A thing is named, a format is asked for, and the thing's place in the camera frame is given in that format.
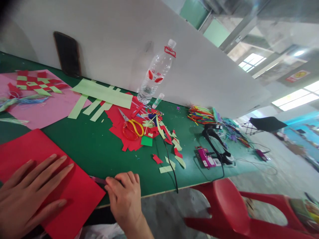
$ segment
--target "white board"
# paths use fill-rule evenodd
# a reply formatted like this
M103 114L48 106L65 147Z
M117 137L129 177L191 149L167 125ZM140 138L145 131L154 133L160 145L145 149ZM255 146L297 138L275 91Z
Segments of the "white board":
M155 53L171 38L177 58L159 86L164 100L215 107L236 118L270 96L193 26L161 0L28 0L1 33L7 53L60 68L59 31L80 47L83 76L137 91Z

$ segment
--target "bottle cap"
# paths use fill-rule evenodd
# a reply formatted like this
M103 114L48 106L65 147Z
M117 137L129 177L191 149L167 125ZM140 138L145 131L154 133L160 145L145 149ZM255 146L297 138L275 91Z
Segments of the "bottle cap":
M170 39L168 41L168 46L171 47L171 48L174 48L176 46L176 42L174 40Z

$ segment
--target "hand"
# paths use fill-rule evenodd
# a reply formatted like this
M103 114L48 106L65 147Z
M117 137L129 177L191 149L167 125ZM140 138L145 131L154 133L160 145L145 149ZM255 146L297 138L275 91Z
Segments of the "hand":
M33 164L32 160L28 161L2 186L0 189L0 238L22 238L50 214L66 204L65 199L60 199L37 213L43 201L74 166L74 164L68 165L47 182L67 156L52 163L55 158L56 154L53 154L22 179Z
M106 182L111 211L126 237L154 238L142 213L139 175L131 171L120 173L115 178L107 177Z

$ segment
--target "woven paper craft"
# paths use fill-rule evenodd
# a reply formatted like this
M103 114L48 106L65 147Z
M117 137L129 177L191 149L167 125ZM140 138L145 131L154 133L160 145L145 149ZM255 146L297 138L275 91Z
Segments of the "woven paper craft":
M48 91L62 94L60 88L67 87L67 84L56 84L62 81L48 79L46 72L38 72L37 77L28 76L28 71L18 71L17 88L20 90L34 90L40 95L51 96Z

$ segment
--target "pink paper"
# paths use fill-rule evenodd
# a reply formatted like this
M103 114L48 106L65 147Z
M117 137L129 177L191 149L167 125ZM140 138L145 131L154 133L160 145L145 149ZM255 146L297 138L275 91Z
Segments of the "pink paper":
M61 80L49 70L29 71L29 76L36 77L38 72L44 71L47 73L48 78ZM15 86L17 75L18 74L16 72L0 74L0 97L10 96L8 83L12 83ZM28 120L29 123L27 123L26 126L29 129L46 127L67 117L70 114L71 110L81 96L81 94L70 89L71 87L60 89L63 94L49 91L52 96L50 96L44 102L44 105L13 105L10 107L9 113L18 120ZM29 90L21 90L21 92L23 96L37 94L35 91ZM86 100L83 108L89 106L90 104L92 104L92 102Z

